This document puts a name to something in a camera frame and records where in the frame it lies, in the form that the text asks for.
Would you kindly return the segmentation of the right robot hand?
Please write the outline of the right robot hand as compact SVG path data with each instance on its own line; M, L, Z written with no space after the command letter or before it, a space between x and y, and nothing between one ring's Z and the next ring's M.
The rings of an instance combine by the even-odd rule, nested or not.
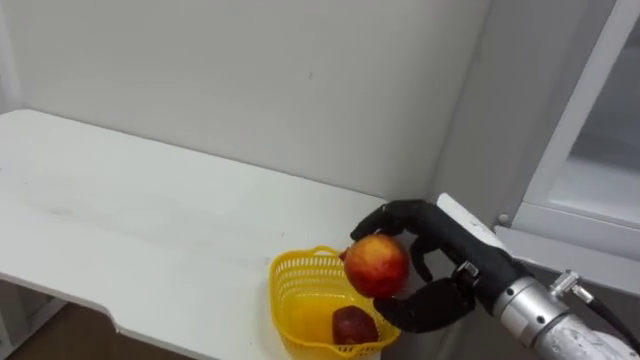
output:
M376 311L404 332L427 333L454 324L481 304L492 313L498 298L531 273L501 246L482 241L443 209L439 201L394 200L361 220L350 233L358 242L368 235L415 236L409 256L425 285L406 298L376 298ZM453 262L448 278L435 280L424 256L440 250Z

